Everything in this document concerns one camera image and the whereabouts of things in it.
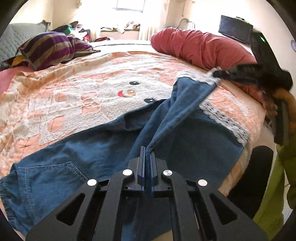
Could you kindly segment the green sleeved right forearm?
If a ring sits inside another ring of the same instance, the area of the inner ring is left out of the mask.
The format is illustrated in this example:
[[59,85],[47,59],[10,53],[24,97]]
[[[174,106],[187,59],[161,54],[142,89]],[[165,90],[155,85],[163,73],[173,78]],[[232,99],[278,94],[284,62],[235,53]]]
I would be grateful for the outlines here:
[[290,133],[288,145],[277,147],[277,156],[267,182],[267,188],[253,221],[273,239],[283,227],[285,180],[290,188],[287,202],[295,208],[295,130]]

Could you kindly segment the person's right hand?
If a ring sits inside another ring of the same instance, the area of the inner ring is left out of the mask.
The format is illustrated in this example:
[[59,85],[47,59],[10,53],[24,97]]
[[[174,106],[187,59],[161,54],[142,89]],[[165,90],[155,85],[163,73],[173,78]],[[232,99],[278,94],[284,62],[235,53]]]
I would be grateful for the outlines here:
[[263,106],[269,114],[275,116],[278,114],[278,106],[274,103],[273,98],[283,100],[287,104],[288,117],[291,122],[295,122],[295,97],[283,88],[274,91],[272,97],[267,95]]

